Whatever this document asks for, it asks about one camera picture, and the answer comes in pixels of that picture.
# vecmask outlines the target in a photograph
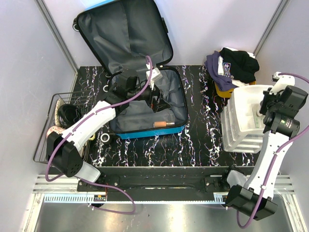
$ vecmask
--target open suitcase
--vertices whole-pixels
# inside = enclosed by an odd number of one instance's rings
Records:
[[[163,78],[157,84],[171,107],[154,113],[144,101],[132,101],[117,118],[110,121],[110,130],[122,139],[179,133],[188,120],[187,103],[180,75],[166,66],[173,57],[164,19],[153,0],[116,0],[90,8],[74,20],[73,28],[90,47],[104,69],[111,75],[111,85],[124,69],[136,70],[146,80],[145,56]],[[174,125],[154,128],[154,122]]]

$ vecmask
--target gray wall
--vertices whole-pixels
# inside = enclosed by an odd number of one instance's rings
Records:
[[[292,0],[278,21],[257,59],[261,70],[257,73],[258,84],[271,83],[276,72],[290,72],[309,78],[309,1]],[[296,80],[297,87],[309,93],[309,85]],[[301,130],[309,124],[309,101],[296,119]],[[281,170],[292,179],[300,208],[309,226],[309,133],[294,142],[286,154]]]
[[[73,71],[34,0],[0,4],[0,231],[15,232],[45,165],[32,161],[52,95]]]
[[[103,0],[44,0],[78,66],[99,65],[73,19]],[[223,46],[253,51],[280,0],[155,0],[169,29],[169,64],[201,65]]]

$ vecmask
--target black table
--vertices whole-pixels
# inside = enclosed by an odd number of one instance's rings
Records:
[[[188,102],[189,120],[182,133],[140,139],[117,139],[104,145],[99,137],[91,144],[90,162],[103,166],[253,166],[258,154],[223,151],[220,113],[227,99],[216,93],[204,66],[174,66],[181,75]],[[74,91],[90,90],[95,102],[104,94],[108,74],[102,67],[81,67]]]

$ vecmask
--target small bottle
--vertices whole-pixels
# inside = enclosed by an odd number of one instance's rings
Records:
[[[160,128],[160,127],[169,127],[175,125],[175,122],[154,122],[154,128]]]

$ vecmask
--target yellow box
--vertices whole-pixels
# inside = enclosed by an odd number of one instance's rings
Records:
[[[220,91],[220,89],[218,88],[216,82],[214,81],[214,85],[216,86],[216,91],[217,91],[217,94],[222,97],[222,98],[230,98],[231,97],[231,94],[233,93],[234,89],[230,89],[228,91]],[[250,86],[253,86],[253,85],[256,85],[256,81],[252,81],[249,83]]]

